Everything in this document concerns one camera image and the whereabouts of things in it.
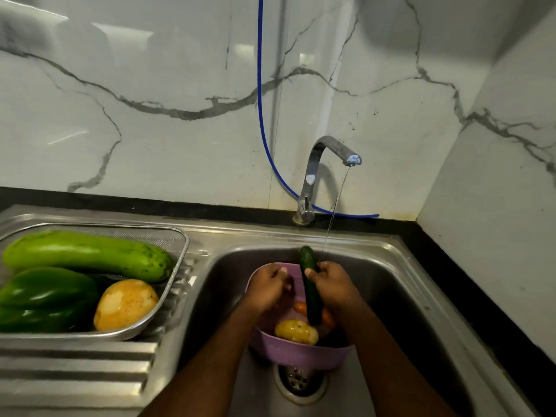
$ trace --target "hand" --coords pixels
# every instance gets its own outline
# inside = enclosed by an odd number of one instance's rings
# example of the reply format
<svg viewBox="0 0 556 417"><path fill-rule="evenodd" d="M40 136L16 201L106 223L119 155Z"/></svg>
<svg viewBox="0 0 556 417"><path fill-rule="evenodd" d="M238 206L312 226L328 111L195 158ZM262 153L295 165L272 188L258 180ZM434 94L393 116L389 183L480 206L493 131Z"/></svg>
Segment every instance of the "hand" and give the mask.
<svg viewBox="0 0 556 417"><path fill-rule="evenodd" d="M365 303L341 265L330 261L320 262L318 265L320 273L306 269L305 276L315 283L325 306L335 315L341 315L348 308Z"/></svg>
<svg viewBox="0 0 556 417"><path fill-rule="evenodd" d="M276 264L266 265L251 278L243 301L261 314L280 300L282 290L291 290L288 269Z"/></svg>

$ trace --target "forearm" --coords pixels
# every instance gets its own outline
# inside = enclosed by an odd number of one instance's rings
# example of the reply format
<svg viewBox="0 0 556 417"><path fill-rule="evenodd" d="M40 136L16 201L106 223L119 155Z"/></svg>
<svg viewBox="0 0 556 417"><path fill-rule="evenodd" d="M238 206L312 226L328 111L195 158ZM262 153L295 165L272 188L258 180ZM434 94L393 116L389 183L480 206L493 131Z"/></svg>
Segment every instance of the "forearm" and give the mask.
<svg viewBox="0 0 556 417"><path fill-rule="evenodd" d="M455 416L367 304L351 306L340 322L357 349L377 417Z"/></svg>
<svg viewBox="0 0 556 417"><path fill-rule="evenodd" d="M223 417L241 355L260 314L242 301L212 338L141 414Z"/></svg>

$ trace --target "metal strainer basket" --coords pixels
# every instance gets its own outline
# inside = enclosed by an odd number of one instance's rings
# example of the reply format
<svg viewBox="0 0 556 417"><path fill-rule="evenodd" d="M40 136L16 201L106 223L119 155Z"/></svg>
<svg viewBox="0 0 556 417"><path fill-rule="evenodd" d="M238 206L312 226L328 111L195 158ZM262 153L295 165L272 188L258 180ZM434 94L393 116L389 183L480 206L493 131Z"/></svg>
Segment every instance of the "metal strainer basket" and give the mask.
<svg viewBox="0 0 556 417"><path fill-rule="evenodd" d="M45 222L41 224L31 225L20 230L11 232L0 238L0 255L4 249L13 241L25 235L32 234L45 230L63 230L81 232L94 236L104 236L121 238L126 240L140 241L151 245L159 246L169 252L169 254L176 260L176 265L172 270L172 274L167 281L154 285L153 288L159 296L158 304L153 308L148 315L140 321L134 323L126 328L118 329L115 331L104 332L68 332L62 334L8 334L0 332L0 340L2 339L73 339L73 340L114 340L123 341L133 338L138 335L151 321L154 315L162 306L166 299L172 283L176 277L181 262L184 259L185 252L189 246L189 237L183 231L164 226L148 226L148 225L121 225L121 224L75 224L64 222ZM3 286L12 276L12 272L0 265L0 286Z"/></svg>

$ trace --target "black countertop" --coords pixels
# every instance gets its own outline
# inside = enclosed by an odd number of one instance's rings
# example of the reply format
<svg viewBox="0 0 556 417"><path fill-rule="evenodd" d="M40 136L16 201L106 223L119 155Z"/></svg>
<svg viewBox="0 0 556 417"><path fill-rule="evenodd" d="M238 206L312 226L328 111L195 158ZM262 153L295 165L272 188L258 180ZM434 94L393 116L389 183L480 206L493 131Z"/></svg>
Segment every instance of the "black countertop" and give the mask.
<svg viewBox="0 0 556 417"><path fill-rule="evenodd" d="M0 211L14 204L294 227L287 211L0 187ZM317 215L313 228L326 230L329 220ZM556 365L416 222L337 217L333 230L399 236L532 405L542 415L556 415Z"/></svg>

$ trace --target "carrot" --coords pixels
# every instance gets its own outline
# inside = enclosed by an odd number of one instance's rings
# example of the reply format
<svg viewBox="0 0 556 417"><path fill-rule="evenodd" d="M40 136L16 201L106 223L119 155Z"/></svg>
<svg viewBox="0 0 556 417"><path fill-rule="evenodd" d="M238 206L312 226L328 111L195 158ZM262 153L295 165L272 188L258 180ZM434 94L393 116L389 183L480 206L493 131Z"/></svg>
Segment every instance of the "carrot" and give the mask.
<svg viewBox="0 0 556 417"><path fill-rule="evenodd" d="M294 304L294 310L297 313L301 313L303 316L307 317L307 303L296 302ZM328 326L330 329L336 328L336 321L334 316L327 308L323 309L323 324Z"/></svg>

